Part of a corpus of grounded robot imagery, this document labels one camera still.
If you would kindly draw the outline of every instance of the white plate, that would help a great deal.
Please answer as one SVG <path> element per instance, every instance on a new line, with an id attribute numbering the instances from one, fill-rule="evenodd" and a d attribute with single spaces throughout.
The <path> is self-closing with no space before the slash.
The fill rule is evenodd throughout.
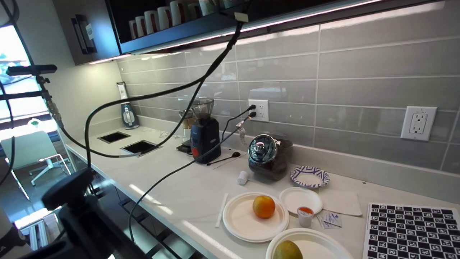
<path id="1" fill-rule="evenodd" d="M 277 244 L 283 240 L 292 240 L 293 243 L 296 243 L 305 259 L 313 259 L 313 257 L 351 259 L 352 257 L 349 252 L 339 242 L 312 229 L 289 229 L 286 231 L 279 233 L 270 242 L 265 257 L 273 259 Z"/>
<path id="2" fill-rule="evenodd" d="M 270 219 L 259 219 L 253 211 L 253 200 L 256 196 L 270 196 L 266 193 L 243 193 L 231 198 L 223 214 L 227 230 L 246 242 L 263 243 L 272 240 L 277 233 L 289 224 L 289 213 L 276 197 L 270 196 L 276 203 L 275 214 Z"/>
<path id="3" fill-rule="evenodd" d="M 300 187 L 285 188 L 279 194 L 279 200 L 292 214 L 298 214 L 299 207 L 309 207 L 315 214 L 322 210 L 321 197 L 315 191 Z"/>

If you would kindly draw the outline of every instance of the shelf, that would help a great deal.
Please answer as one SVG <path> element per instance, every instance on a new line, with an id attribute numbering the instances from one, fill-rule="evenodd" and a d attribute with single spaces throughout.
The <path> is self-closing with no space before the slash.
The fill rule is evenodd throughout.
<path id="1" fill-rule="evenodd" d="M 252 7 L 250 23 L 243 27 L 243 37 L 283 31 L 348 17 L 372 14 L 440 0 L 309 0 L 288 8 Z M 242 6 L 170 27 L 162 31 L 119 43 L 122 53 L 171 52 L 185 47 L 227 42 L 234 30 L 233 11 Z"/>

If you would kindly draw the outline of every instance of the black and white mat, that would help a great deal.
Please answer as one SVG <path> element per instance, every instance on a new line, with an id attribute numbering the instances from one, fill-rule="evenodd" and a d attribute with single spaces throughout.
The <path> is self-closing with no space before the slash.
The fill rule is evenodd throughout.
<path id="1" fill-rule="evenodd" d="M 454 208 L 371 203 L 367 220 L 362 257 L 460 257 L 460 216 Z"/>

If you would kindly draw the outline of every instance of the cup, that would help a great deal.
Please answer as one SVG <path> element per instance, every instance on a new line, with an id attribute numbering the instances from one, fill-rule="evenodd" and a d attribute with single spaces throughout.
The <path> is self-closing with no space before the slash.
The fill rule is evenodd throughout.
<path id="1" fill-rule="evenodd" d="M 217 13 L 219 0 L 200 0 L 200 8 L 203 16 Z"/>
<path id="2" fill-rule="evenodd" d="M 312 224 L 312 219 L 315 217 L 315 213 L 309 207 L 299 207 L 298 208 L 298 217 L 299 217 L 299 224 L 303 227 L 309 227 Z"/>
<path id="3" fill-rule="evenodd" d="M 138 37 L 145 36 L 145 19 L 144 19 L 144 16 L 137 16 L 135 17 L 135 27 L 137 27 L 137 31 L 138 31 Z"/>
<path id="4" fill-rule="evenodd" d="M 173 26 L 187 21 L 185 4 L 183 0 L 174 0 L 170 3 Z"/>
<path id="5" fill-rule="evenodd" d="M 167 6 L 161 6 L 157 8 L 158 16 L 158 30 L 165 30 L 171 27 L 171 10 Z"/>
<path id="6" fill-rule="evenodd" d="M 129 33 L 131 33 L 131 39 L 138 37 L 138 29 L 135 26 L 135 20 L 129 20 Z"/>
<path id="7" fill-rule="evenodd" d="M 145 33 L 147 34 L 151 34 L 158 30 L 157 11 L 154 11 L 154 10 L 144 11 L 144 19 L 145 19 Z"/>

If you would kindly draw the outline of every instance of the orange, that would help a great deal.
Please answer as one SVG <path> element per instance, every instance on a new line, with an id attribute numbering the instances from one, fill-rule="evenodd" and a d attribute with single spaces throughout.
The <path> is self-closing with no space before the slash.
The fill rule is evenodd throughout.
<path id="1" fill-rule="evenodd" d="M 253 201 L 254 214 L 260 219 L 270 219 L 275 213 L 276 204 L 270 196 L 256 196 Z"/>

